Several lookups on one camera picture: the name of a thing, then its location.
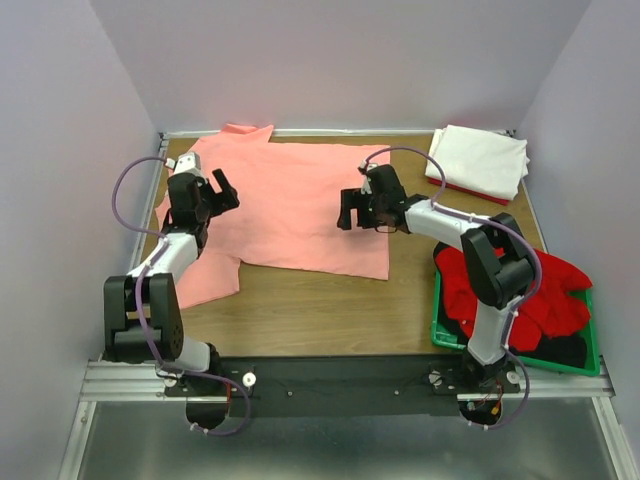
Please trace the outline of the pink t shirt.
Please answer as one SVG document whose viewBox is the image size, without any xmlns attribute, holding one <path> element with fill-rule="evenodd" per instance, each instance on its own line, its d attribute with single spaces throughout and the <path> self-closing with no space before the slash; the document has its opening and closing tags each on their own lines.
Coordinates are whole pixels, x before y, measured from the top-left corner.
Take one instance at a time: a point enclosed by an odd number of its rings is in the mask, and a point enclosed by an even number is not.
<svg viewBox="0 0 640 480">
<path fill-rule="evenodd" d="M 192 146 L 202 169 L 221 169 L 240 205 L 212 219 L 200 258 L 177 283 L 189 308 L 240 290 L 242 263 L 386 280 L 389 244 L 374 230 L 338 228 L 340 193 L 360 188 L 370 154 L 387 164 L 382 145 L 276 143 L 271 127 L 228 125 Z"/>
</svg>

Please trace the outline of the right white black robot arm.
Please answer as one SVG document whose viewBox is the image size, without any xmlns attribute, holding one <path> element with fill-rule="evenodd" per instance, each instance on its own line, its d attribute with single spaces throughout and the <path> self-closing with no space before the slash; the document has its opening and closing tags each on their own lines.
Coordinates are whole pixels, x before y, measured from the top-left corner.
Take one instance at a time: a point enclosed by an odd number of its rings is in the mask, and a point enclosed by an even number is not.
<svg viewBox="0 0 640 480">
<path fill-rule="evenodd" d="M 476 313 L 460 379 L 471 391 L 485 390 L 509 363 L 509 335 L 519 308 L 540 286 L 542 267 L 535 250 L 508 214 L 487 217 L 424 195 L 409 196 L 390 165 L 361 172 L 361 187 L 340 192 L 337 227 L 388 227 L 431 237 L 462 253 Z"/>
</svg>

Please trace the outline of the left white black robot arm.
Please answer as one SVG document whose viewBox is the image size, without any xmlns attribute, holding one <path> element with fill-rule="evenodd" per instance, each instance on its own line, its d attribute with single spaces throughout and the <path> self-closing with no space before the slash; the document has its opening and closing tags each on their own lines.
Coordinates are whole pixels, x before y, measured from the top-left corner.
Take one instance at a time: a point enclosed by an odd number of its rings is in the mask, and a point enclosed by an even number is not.
<svg viewBox="0 0 640 480">
<path fill-rule="evenodd" d="M 212 344 L 185 333 L 176 283 L 201 257 L 211 219 L 240 205 L 223 171 L 215 169 L 212 175 L 219 191 L 194 173 L 169 177 L 169 208 L 156 233 L 156 247 L 137 267 L 109 277 L 103 287 L 106 360 L 154 360 L 165 371 L 188 372 L 188 384 L 201 395 L 221 385 L 219 354 Z"/>
</svg>

